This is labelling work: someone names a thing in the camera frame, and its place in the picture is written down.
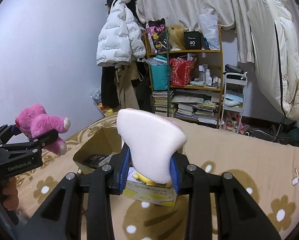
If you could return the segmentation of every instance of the mannequin head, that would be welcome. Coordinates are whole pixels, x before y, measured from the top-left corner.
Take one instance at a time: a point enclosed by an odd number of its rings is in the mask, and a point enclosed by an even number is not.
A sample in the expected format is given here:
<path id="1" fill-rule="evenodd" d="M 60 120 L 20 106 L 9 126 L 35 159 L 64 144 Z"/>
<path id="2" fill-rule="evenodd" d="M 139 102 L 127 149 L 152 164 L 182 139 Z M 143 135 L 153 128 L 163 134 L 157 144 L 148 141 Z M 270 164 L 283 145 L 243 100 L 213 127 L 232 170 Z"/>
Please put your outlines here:
<path id="1" fill-rule="evenodd" d="M 181 25 L 170 25 L 168 27 L 169 42 L 171 50 L 185 50 L 184 32 L 186 28 Z"/>

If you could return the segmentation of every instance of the black box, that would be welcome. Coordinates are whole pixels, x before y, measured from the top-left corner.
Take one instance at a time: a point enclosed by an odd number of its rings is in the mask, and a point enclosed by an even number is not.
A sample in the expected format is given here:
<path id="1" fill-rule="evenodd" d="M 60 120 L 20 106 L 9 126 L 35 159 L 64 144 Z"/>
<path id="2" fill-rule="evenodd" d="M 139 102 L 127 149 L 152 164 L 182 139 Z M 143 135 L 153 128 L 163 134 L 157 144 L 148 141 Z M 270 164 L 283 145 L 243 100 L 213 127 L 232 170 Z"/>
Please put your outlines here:
<path id="1" fill-rule="evenodd" d="M 200 32 L 184 32 L 186 49 L 202 49 Z"/>

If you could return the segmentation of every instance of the bed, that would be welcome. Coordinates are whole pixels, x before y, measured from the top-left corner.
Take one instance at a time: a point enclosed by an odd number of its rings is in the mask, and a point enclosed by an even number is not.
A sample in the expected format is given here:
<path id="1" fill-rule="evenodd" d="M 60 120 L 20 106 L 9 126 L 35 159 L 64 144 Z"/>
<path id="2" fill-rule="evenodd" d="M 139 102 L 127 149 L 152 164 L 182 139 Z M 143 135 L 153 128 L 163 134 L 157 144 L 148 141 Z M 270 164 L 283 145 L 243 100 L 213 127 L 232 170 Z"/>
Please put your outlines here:
<path id="1" fill-rule="evenodd" d="M 115 127 L 117 115 L 106 117 L 66 140 L 68 152 L 43 154 L 44 165 L 17 177 L 18 213 L 29 219 L 68 172 L 81 173 L 72 158 L 80 145 L 102 127 Z M 299 239 L 299 148 L 284 146 L 228 131 L 172 119 L 188 141 L 183 148 L 191 163 L 206 172 L 231 172 L 271 220 L 282 239 Z M 86 201 L 82 239 L 86 239 Z M 217 239 L 215 203 L 212 201 L 213 239 Z M 174 207 L 111 196 L 115 239 L 182 240 L 187 219 L 187 197 Z"/>

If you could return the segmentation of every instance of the bookshelf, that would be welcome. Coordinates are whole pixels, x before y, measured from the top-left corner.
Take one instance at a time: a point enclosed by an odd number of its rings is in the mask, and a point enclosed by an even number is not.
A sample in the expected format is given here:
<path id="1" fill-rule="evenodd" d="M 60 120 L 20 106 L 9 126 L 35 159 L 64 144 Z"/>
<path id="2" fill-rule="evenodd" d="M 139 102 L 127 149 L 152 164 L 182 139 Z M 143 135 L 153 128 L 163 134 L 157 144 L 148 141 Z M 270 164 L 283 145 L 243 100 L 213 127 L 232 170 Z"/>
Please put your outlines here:
<path id="1" fill-rule="evenodd" d="M 151 49 L 150 49 L 150 45 L 149 45 L 149 41 L 148 41 L 148 36 L 145 35 L 144 40 L 145 40 L 145 48 L 146 48 L 146 56 L 147 58 L 156 56 L 156 55 L 163 55 L 165 54 L 167 56 L 167 61 L 168 61 L 168 85 L 167 85 L 167 94 L 169 95 L 169 91 L 170 89 L 188 89 L 188 90 L 192 90 L 192 89 L 196 89 L 196 90 L 209 90 L 209 91 L 213 91 L 213 92 L 218 92 L 219 93 L 219 109 L 218 109 L 218 113 L 217 113 L 217 124 L 216 124 L 216 128 L 219 128 L 219 123 L 221 121 L 221 113 L 222 113 L 222 91 L 223 91 L 223 45 L 222 45 L 222 37 L 221 37 L 221 33 L 220 33 L 220 26 L 218 27 L 218 31 L 219 31 L 219 42 L 220 42 L 220 50 L 206 50 L 206 49 L 198 49 L 198 50 L 175 50 L 175 51 L 170 51 L 169 48 L 169 40 L 168 40 L 168 32 L 166 35 L 167 38 L 167 51 L 163 51 L 160 53 L 152 53 Z M 220 56 L 220 66 L 211 66 L 211 68 L 213 69 L 218 69 L 220 72 L 220 78 L 221 78 L 221 87 L 220 88 L 211 88 L 211 87 L 198 87 L 198 86 L 191 86 L 191 85 L 187 85 L 184 87 L 179 87 L 179 86 L 172 86 L 170 85 L 171 83 L 171 67 L 169 64 L 169 56 L 170 54 L 172 55 L 182 55 L 182 54 L 187 54 L 187 53 L 211 53 L 211 54 L 216 54 Z M 151 90 L 153 92 L 153 80 L 152 80 L 152 73 L 150 71 L 150 67 L 149 67 L 149 76 L 150 76 L 150 84 L 151 84 Z M 167 97 L 167 112 L 168 112 L 168 116 L 169 116 L 169 107 L 170 107 L 170 98 L 169 96 Z M 195 122 L 195 123 L 199 123 L 199 124 L 203 124 L 202 122 L 199 122 L 198 120 L 192 120 L 192 119 L 187 119 L 187 118 L 178 118 L 180 120 L 184 120 L 184 121 L 191 121 L 191 122 Z"/>

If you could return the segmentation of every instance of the hanging clothes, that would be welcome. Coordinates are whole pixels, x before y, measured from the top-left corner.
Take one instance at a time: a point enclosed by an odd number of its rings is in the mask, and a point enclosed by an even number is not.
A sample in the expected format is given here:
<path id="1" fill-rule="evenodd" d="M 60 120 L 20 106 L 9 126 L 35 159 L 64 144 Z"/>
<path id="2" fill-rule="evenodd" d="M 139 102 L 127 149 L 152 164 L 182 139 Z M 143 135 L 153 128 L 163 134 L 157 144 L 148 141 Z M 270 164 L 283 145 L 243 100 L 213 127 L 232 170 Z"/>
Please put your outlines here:
<path id="1" fill-rule="evenodd" d="M 135 60 L 144 57 L 137 0 L 107 0 L 111 11 L 99 35 L 97 64 L 103 67 L 102 101 L 110 108 L 139 109 L 131 80 L 139 80 Z"/>
<path id="2" fill-rule="evenodd" d="M 139 109 L 135 91 L 131 83 L 131 74 L 132 67 L 130 66 L 124 66 L 116 69 L 114 82 L 117 89 L 117 95 L 121 109 Z"/>

